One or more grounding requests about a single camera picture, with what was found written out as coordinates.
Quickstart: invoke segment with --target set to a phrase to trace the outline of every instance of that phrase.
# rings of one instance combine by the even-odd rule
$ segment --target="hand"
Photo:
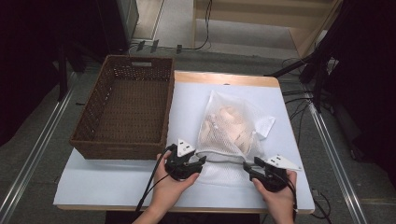
[[[297,174],[287,171],[288,178],[293,186],[296,186]],[[260,180],[253,178],[252,182],[257,191],[262,195],[268,206],[268,210],[276,224],[293,223],[294,196],[289,188],[284,188],[279,192],[268,191]]]
[[[151,203],[148,209],[134,222],[134,223],[158,223],[166,212],[171,209],[185,189],[191,186],[198,178],[199,174],[193,174],[184,181],[177,181],[172,178],[165,171],[165,160],[170,156],[171,151],[167,151],[160,161],[157,171],[154,175],[154,184],[166,176],[163,180],[158,182],[154,187]]]

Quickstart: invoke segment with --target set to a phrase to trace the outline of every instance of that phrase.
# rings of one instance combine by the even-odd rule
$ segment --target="brown wicker basket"
[[[174,86],[171,58],[107,56],[70,144],[85,159],[155,160]]]

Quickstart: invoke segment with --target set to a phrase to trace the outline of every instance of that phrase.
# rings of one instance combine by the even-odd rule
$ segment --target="white tabletop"
[[[297,172],[297,201],[299,213],[311,213],[315,209],[304,166],[290,126],[289,116],[282,93],[276,80],[268,77],[238,77],[218,74],[197,74],[197,77],[214,77],[215,83],[189,82],[187,72],[176,72],[174,98],[169,118],[168,145],[181,138],[196,145],[203,114],[211,91],[219,91],[246,99],[266,114],[274,116],[276,122],[262,141],[266,156],[277,154],[302,167]],[[256,86],[241,86],[236,80],[252,80]],[[262,85],[261,80],[269,85]],[[73,150],[67,162],[54,204],[62,209],[84,210],[134,210],[137,206],[155,161],[99,161],[85,160]],[[197,182],[187,189],[172,211],[188,212],[232,212],[260,213],[266,210],[265,202],[246,180],[244,186],[217,186]],[[149,205],[151,194],[145,200]]]

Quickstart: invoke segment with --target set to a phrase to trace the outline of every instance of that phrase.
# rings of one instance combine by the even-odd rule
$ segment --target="handheld controller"
[[[264,187],[271,192],[278,192],[287,186],[288,176],[286,170],[265,163],[262,159],[255,157],[255,165],[244,162],[244,170],[249,173],[249,179],[257,178]]]
[[[201,173],[202,165],[205,164],[206,157],[202,157],[196,162],[189,163],[190,157],[194,154],[194,151],[179,157],[177,155],[177,146],[173,144],[169,147],[172,151],[168,157],[165,170],[175,180],[187,179],[194,173]]]

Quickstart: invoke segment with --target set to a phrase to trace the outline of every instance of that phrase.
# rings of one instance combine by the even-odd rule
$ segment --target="white mesh bag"
[[[248,183],[242,162],[263,157],[261,140],[275,118],[244,99],[212,91],[199,132],[196,156],[206,156],[198,181],[222,186]]]

